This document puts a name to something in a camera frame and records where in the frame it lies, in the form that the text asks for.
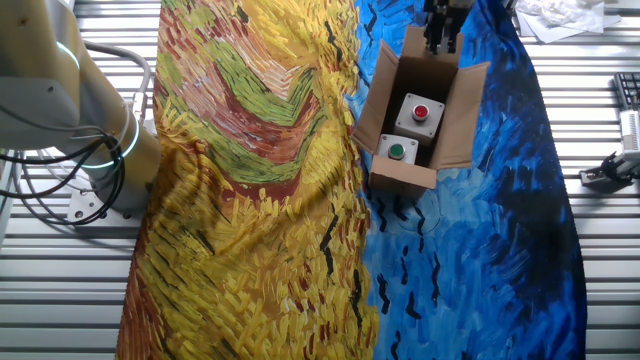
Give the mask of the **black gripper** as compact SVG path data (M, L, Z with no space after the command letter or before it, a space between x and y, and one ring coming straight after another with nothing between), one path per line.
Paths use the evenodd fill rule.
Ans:
M423 2L423 11L427 13L428 22L424 35L426 38L426 47L430 53L438 53L444 27L444 18L433 16L435 14L443 14L447 18L452 18L447 51L453 54L456 52L457 37L465 22L465 17L473 5L474 0L425 0Z

